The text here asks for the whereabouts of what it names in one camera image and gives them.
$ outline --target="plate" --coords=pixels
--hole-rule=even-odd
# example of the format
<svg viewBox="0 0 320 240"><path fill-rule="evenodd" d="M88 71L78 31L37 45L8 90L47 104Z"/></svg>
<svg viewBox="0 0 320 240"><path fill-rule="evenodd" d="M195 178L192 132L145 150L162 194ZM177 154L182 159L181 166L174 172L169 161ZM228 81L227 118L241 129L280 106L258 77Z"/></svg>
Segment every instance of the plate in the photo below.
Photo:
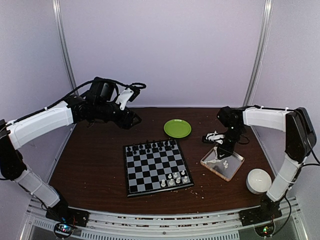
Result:
<svg viewBox="0 0 320 240"><path fill-rule="evenodd" d="M191 126L185 120L172 119L165 123L164 131L170 137L181 139L188 136L191 133Z"/></svg>

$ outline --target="bowl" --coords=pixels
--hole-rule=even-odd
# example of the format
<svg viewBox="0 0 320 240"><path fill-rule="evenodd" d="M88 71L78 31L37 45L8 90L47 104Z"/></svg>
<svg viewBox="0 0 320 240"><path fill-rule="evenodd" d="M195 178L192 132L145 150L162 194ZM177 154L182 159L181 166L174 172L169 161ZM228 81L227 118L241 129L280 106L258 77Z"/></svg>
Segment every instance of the bowl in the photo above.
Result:
<svg viewBox="0 0 320 240"><path fill-rule="evenodd" d="M262 169L255 168L251 170L246 178L246 187L253 194L263 194L272 184L270 175Z"/></svg>

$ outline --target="white chess piece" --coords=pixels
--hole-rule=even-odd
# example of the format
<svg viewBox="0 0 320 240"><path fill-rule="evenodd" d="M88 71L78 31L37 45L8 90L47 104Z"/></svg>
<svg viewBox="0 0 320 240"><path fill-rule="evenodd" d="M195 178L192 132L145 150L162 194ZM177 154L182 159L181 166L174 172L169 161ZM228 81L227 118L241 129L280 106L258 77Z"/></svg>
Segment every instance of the white chess piece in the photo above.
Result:
<svg viewBox="0 0 320 240"><path fill-rule="evenodd" d="M166 186L166 180L162 179L161 180L161 187L165 187Z"/></svg>

